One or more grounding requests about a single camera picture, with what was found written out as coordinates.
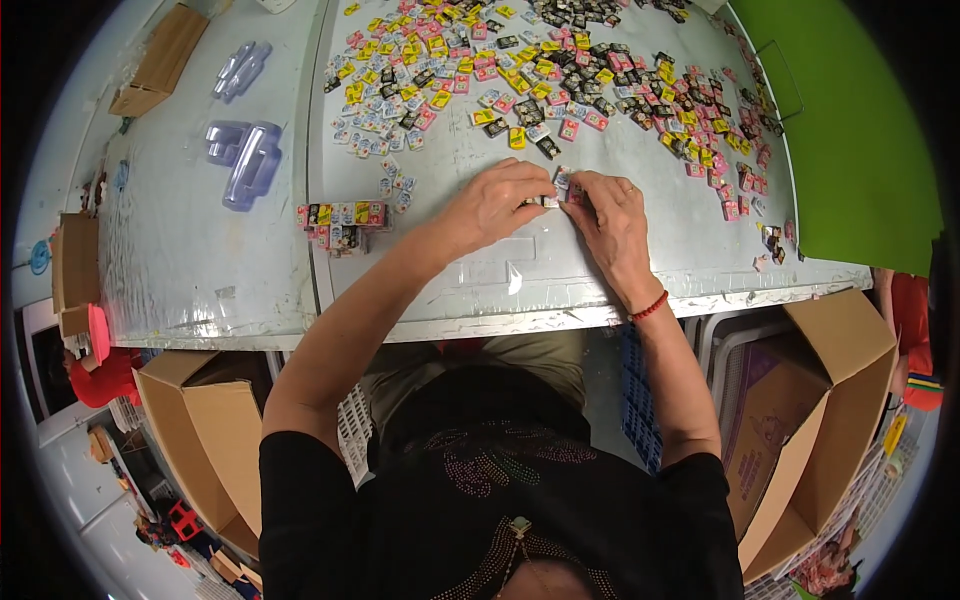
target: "necklace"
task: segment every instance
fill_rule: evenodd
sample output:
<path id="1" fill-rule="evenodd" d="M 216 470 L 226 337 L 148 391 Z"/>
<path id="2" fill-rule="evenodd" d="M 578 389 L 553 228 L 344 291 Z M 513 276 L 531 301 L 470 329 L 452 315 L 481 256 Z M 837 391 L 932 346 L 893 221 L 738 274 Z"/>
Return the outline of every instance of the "necklace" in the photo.
<path id="1" fill-rule="evenodd" d="M 507 561 L 507 572 L 503 574 L 503 583 L 500 584 L 500 591 L 496 593 L 496 597 L 500 598 L 503 595 L 503 589 L 507 586 L 507 580 L 510 579 L 510 567 L 514 563 L 514 557 L 516 556 L 516 549 L 519 548 L 520 552 L 523 553 L 523 560 L 530 565 L 530 568 L 533 569 L 534 575 L 537 576 L 537 581 L 543 586 L 543 589 L 546 589 L 546 592 L 550 595 L 553 595 L 553 592 L 550 591 L 550 586 L 543 581 L 543 578 L 540 576 L 540 572 L 537 571 L 537 567 L 534 565 L 534 562 L 530 560 L 530 555 L 527 553 L 527 546 L 524 542 L 524 536 L 533 527 L 534 524 L 531 523 L 526 517 L 518 516 L 510 523 L 510 530 L 514 532 L 514 549 L 510 553 L 510 560 Z"/>

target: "plastic blister packaging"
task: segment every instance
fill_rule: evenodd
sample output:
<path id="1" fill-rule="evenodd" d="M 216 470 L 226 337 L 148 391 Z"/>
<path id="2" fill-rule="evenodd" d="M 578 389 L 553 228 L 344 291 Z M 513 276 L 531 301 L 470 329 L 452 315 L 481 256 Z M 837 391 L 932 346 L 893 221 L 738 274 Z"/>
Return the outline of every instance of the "plastic blister packaging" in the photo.
<path id="1" fill-rule="evenodd" d="M 282 129 L 266 121 L 213 121 L 206 130 L 206 160 L 230 167 L 223 203 L 230 210 L 247 212 L 258 196 L 270 189 L 282 153 Z"/>
<path id="2" fill-rule="evenodd" d="M 217 74 L 217 83 L 211 95 L 226 104 L 236 96 L 242 96 L 253 80 L 263 71 L 264 62 L 274 51 L 269 42 L 248 41 L 229 56 Z"/>

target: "metal wire handle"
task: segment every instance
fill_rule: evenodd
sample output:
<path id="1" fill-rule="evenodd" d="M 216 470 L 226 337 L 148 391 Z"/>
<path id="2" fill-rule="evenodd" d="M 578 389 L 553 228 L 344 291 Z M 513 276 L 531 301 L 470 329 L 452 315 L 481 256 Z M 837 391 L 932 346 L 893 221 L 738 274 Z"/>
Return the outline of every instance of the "metal wire handle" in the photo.
<path id="1" fill-rule="evenodd" d="M 777 46 L 777 52 L 780 54 L 780 59 L 783 61 L 783 66 L 786 67 L 786 72 L 790 75 L 790 81 L 793 82 L 793 89 L 794 91 L 797 92 L 797 98 L 800 100 L 800 109 L 795 112 L 791 112 L 786 116 L 782 116 L 780 118 L 780 122 L 782 123 L 783 121 L 786 121 L 790 117 L 795 117 L 801 112 L 803 112 L 804 110 L 806 110 L 806 105 L 804 104 L 804 97 L 800 95 L 800 87 L 797 85 L 797 78 L 793 76 L 793 71 L 790 70 L 790 64 L 786 61 L 786 57 L 783 55 L 783 51 L 780 49 L 780 45 L 777 44 L 777 41 L 775 39 L 771 39 L 767 43 L 763 44 L 762 46 L 756 49 L 756 55 L 759 56 L 761 52 L 763 52 L 770 46 Z"/>

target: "table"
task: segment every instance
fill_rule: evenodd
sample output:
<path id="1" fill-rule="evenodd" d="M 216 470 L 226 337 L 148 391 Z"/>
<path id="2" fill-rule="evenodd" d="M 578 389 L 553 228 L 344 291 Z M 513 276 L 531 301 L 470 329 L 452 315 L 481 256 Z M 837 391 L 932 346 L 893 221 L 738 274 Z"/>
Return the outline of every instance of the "table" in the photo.
<path id="1" fill-rule="evenodd" d="M 306 197 L 307 101 L 325 8 L 299 0 L 270 14 L 236 0 L 210 21 L 175 93 L 110 140 L 108 183 L 121 159 L 130 164 L 126 188 L 109 189 L 100 209 L 100 278 L 114 345 L 292 348 L 315 319 L 310 255 L 294 214 Z M 214 101 L 217 72 L 248 40 L 273 45 L 263 73 L 231 104 Z M 215 119 L 283 128 L 282 162 L 250 212 L 221 205 L 229 169 L 204 160 L 206 125 Z"/>
<path id="2" fill-rule="evenodd" d="M 310 189 L 320 190 L 328 203 L 376 198 L 377 181 L 383 177 L 375 156 L 361 160 L 348 155 L 346 147 L 333 145 L 330 122 L 339 116 L 344 95 L 342 88 L 323 94 L 324 69 L 329 57 L 346 48 L 348 34 L 366 32 L 372 18 L 393 10 L 396 4 L 367 3 L 353 15 L 344 16 L 343 8 L 350 3 L 340 0 L 336 13 L 324 23 L 311 100 L 308 184 Z M 518 12 L 528 9 L 519 0 L 505 4 Z M 620 14 L 623 21 L 615 29 L 592 24 L 591 41 L 627 43 L 634 54 L 642 54 L 651 63 L 658 51 L 664 51 L 677 59 L 681 70 L 688 64 L 706 69 L 729 66 L 741 86 L 748 82 L 749 70 L 735 39 L 714 29 L 699 9 L 690 10 L 691 17 L 678 25 L 664 12 L 631 5 Z M 735 21 L 729 7 L 720 14 Z M 546 24 L 530 26 L 519 16 L 506 23 L 499 36 L 531 29 L 545 37 L 549 29 Z M 782 226 L 796 215 L 785 138 L 764 135 L 774 151 L 767 172 L 770 196 L 765 199 L 764 218 L 752 214 L 726 223 L 715 192 L 703 180 L 688 178 L 683 164 L 661 146 L 656 132 L 644 132 L 626 115 L 617 113 L 603 133 L 582 125 L 573 144 L 556 136 L 558 121 L 548 121 L 552 137 L 563 151 L 552 162 L 529 142 L 526 150 L 514 152 L 507 146 L 506 135 L 488 139 L 471 126 L 469 114 L 480 108 L 475 100 L 480 93 L 494 87 L 509 89 L 502 79 L 480 84 L 471 77 L 470 94 L 454 96 L 424 135 L 425 148 L 395 155 L 403 173 L 418 179 L 415 200 L 396 218 L 394 232 L 374 238 L 370 254 L 330 259 L 326 252 L 313 249 L 322 309 L 400 236 L 436 214 L 470 177 L 506 156 L 532 160 L 551 173 L 562 164 L 625 176 L 636 183 L 646 198 L 651 265 L 670 291 L 670 304 L 679 317 L 805 300 L 852 286 L 870 287 L 866 267 L 814 259 L 801 262 L 789 244 L 784 246 L 787 257 L 782 266 L 770 263 L 763 273 L 754 270 L 754 258 L 764 252 L 756 222 Z M 724 82 L 724 96 L 736 114 L 730 81 Z M 610 91 L 605 97 L 614 100 Z M 516 125 L 514 115 L 507 119 Z M 756 153 L 749 158 L 739 153 L 734 156 L 724 142 L 721 150 L 731 166 L 739 158 L 758 171 Z M 726 179 L 735 184 L 734 176 L 728 173 Z M 620 318 L 602 279 L 585 258 L 574 227 L 560 210 L 551 210 L 512 237 L 450 265 L 414 300 L 387 341 L 590 327 L 619 323 Z"/>

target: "green panel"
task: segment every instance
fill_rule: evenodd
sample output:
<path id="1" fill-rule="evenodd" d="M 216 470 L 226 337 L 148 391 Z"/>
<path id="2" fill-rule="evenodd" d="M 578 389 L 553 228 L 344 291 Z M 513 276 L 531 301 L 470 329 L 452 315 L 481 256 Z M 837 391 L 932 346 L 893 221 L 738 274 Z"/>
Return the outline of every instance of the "green panel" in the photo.
<path id="1" fill-rule="evenodd" d="M 803 114 L 784 122 L 808 256 L 926 276 L 943 227 L 933 164 L 890 67 L 839 0 L 733 0 L 759 48 L 777 41 Z M 781 114 L 800 105 L 776 47 L 760 54 Z"/>

